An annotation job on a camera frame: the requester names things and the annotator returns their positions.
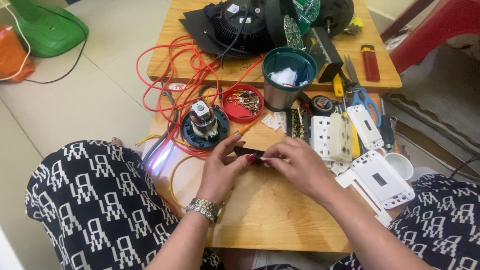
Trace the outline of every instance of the red fingernail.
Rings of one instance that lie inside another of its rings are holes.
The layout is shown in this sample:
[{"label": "red fingernail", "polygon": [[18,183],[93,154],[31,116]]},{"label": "red fingernail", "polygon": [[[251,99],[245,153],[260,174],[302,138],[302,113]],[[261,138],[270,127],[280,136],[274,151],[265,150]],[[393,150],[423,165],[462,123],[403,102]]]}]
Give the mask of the red fingernail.
[{"label": "red fingernail", "polygon": [[257,154],[250,154],[247,156],[247,161],[252,162],[257,158]]},{"label": "red fingernail", "polygon": [[262,160],[268,166],[272,166],[272,162],[270,160]]}]

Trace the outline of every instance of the person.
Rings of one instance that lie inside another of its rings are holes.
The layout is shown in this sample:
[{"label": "person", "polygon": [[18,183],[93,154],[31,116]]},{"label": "person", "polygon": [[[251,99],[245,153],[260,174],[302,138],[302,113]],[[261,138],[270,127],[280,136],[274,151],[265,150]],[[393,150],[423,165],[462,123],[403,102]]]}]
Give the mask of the person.
[{"label": "person", "polygon": [[[235,176],[256,159],[227,156],[244,145],[240,138],[223,140],[206,159],[197,198],[218,206]],[[286,137],[264,158],[323,206],[347,236],[354,253],[330,270],[480,267],[475,184],[425,175],[413,182],[416,198],[385,228],[302,140]],[[63,269],[225,269],[204,246],[210,219],[189,210],[179,221],[156,193],[140,157],[117,139],[74,142],[48,155],[30,178],[25,202],[28,216],[44,225]],[[261,269],[298,270],[285,264]]]}]

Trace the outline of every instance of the blue scissors handle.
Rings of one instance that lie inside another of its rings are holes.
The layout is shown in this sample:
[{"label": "blue scissors handle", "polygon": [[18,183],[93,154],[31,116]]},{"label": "blue scissors handle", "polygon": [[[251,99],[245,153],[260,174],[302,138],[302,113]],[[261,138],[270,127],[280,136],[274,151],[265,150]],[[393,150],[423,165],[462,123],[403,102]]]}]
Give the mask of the blue scissors handle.
[{"label": "blue scissors handle", "polygon": [[[378,109],[377,104],[375,104],[375,102],[367,95],[367,90],[365,88],[358,87],[358,88],[355,88],[355,90],[356,91],[354,91],[353,93],[352,105],[353,106],[363,105],[365,109],[367,109],[368,114],[370,116],[372,116],[372,114],[370,113],[369,105],[372,106],[377,113],[377,119],[378,119],[378,122],[375,126],[380,127],[380,125],[382,125],[382,115],[380,114],[380,110]],[[361,100],[359,96],[359,92],[362,93],[364,100]]]}]

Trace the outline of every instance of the green circuit board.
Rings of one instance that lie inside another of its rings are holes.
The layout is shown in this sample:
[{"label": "green circuit board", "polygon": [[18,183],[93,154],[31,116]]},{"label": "green circuit board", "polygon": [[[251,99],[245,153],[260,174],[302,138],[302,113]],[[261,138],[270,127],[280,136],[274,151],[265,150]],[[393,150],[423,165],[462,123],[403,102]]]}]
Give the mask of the green circuit board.
[{"label": "green circuit board", "polygon": [[302,35],[306,34],[310,24],[315,21],[320,12],[320,0],[293,0],[299,17],[299,28]]},{"label": "green circuit board", "polygon": [[287,36],[287,46],[296,49],[303,49],[302,34],[295,20],[290,18],[290,16],[285,15],[283,18],[283,28],[285,30],[285,35]]}]

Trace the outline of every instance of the white plastic cup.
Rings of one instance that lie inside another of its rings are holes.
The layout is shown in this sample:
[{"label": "white plastic cup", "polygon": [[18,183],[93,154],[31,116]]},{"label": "white plastic cup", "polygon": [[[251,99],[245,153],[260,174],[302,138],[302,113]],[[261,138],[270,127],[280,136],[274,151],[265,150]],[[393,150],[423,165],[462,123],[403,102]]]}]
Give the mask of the white plastic cup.
[{"label": "white plastic cup", "polygon": [[412,178],[413,165],[406,157],[398,153],[388,153],[384,155],[384,158],[403,178],[403,180],[406,181]]}]

